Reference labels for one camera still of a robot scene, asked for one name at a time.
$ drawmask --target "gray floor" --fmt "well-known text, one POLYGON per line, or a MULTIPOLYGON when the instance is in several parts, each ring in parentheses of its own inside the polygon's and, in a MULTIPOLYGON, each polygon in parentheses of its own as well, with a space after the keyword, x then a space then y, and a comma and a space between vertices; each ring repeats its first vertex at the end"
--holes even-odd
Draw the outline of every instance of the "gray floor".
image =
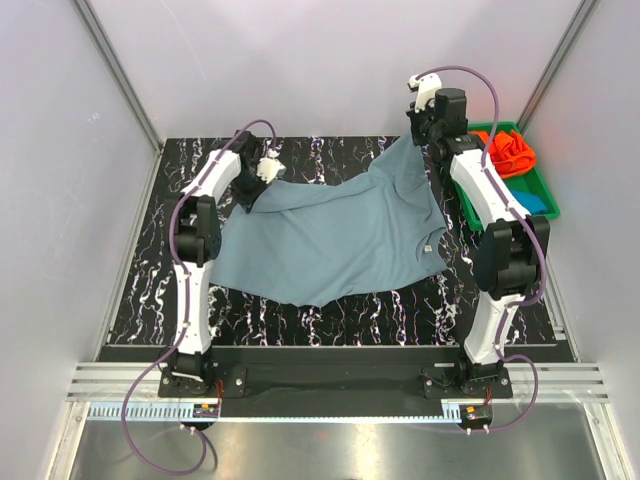
MULTIPOLYGON (((495 407, 496 423, 517 414, 495 407)), ((200 442, 166 430, 166 423, 134 423, 134 439, 152 461, 188 468, 200 442)), ((442 425, 230 424, 207 430, 217 451, 192 479, 603 479, 604 474, 578 405, 536 405, 508 432, 453 435, 442 425)), ((152 472, 129 453, 116 422, 87 423, 72 479, 169 478, 152 472)))

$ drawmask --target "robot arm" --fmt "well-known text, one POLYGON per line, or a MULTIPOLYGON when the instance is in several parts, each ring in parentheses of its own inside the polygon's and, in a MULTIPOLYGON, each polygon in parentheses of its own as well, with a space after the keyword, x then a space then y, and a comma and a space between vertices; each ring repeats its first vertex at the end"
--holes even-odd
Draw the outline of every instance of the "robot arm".
POLYGON ((165 218, 170 218, 180 198, 191 192, 179 212, 174 232, 178 256, 187 270, 185 274, 182 265, 174 264, 177 318, 188 321, 179 320, 176 341, 184 329, 186 332, 168 367, 171 375, 198 381, 208 381, 213 374, 208 294, 211 270, 221 246, 216 205, 230 186, 238 203, 247 212, 251 211, 258 196, 285 169, 274 153, 262 156, 262 146, 250 132, 245 132, 227 151, 220 153, 220 150, 212 151, 194 180, 166 202, 165 218))
POLYGON ((468 133, 465 92, 441 87, 436 74, 411 77, 409 88, 417 92, 417 99, 407 115, 414 143, 426 145, 428 155, 462 187, 485 229, 473 268, 480 288, 478 307, 452 375, 458 391, 482 396, 502 374, 498 351, 504 354, 517 311, 510 305, 521 302, 526 292, 537 287, 540 261, 544 261, 536 255, 514 213, 527 221, 545 254, 549 223, 544 217, 531 216, 513 197, 490 160, 483 165, 485 145, 468 133))

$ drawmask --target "metal corner post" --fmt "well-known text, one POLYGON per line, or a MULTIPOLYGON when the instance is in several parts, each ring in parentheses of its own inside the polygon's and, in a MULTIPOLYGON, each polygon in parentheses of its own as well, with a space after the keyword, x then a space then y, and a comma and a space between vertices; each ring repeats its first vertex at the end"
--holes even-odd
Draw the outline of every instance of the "metal corner post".
POLYGON ((553 52, 553 55, 551 55, 540 80, 538 80, 538 84, 533 89, 533 92, 522 111, 522 115, 520 115, 520 118, 518 119, 518 127, 522 133, 526 133, 527 128, 533 119, 533 115, 540 106, 544 95, 549 90, 553 79, 558 74, 560 67, 566 60, 571 48, 575 44, 580 33, 584 30, 591 14, 599 3, 600 0, 582 0, 580 2, 580 5, 569 22, 569 25, 567 25, 567 29, 562 35, 558 46, 553 52))
POLYGON ((149 141, 151 148, 153 148, 153 151, 157 154, 160 152, 164 142, 158 135, 158 132, 156 132, 149 116, 142 107, 142 103, 140 102, 138 95, 131 86, 131 82, 129 82, 122 65, 120 65, 118 57, 116 56, 115 51, 111 46, 102 25, 100 24, 100 20, 91 7, 90 0, 70 1, 78 12, 82 22, 85 24, 89 35, 91 35, 100 56, 104 60, 109 72, 111 72, 111 75, 118 85, 118 88, 120 89, 125 102, 129 106, 131 113, 149 141))

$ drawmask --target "blue cloth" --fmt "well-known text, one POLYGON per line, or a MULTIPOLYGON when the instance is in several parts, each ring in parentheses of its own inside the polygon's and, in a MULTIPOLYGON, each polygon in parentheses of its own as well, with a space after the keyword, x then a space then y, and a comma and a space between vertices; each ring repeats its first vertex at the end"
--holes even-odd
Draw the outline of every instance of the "blue cloth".
POLYGON ((529 210, 529 213, 531 215, 538 215, 540 213, 547 212, 547 206, 542 200, 540 200, 540 197, 538 197, 537 195, 534 195, 533 193, 518 192, 513 190, 511 191, 511 194, 516 200, 518 200, 518 202, 520 202, 520 205, 529 210))
POLYGON ((444 270, 445 223, 422 152, 398 139, 337 186, 275 181, 250 214, 236 206, 211 282, 280 303, 322 307, 444 270))

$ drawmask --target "white panel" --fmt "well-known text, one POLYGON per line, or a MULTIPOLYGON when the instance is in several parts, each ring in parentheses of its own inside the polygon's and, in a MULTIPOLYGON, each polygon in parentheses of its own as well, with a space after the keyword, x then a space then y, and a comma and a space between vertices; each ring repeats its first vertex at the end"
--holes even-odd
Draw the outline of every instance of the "white panel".
MULTIPOLYGON (((578 0, 92 0, 161 136, 400 134, 408 78, 463 64, 516 120, 578 0)), ((491 99, 465 74, 470 118, 491 99)))
POLYGON ((0 478, 41 478, 153 154, 68 0, 0 3, 0 478))
POLYGON ((597 361, 640 471, 640 2, 601 2, 527 139, 562 216, 550 256, 580 353, 597 361))

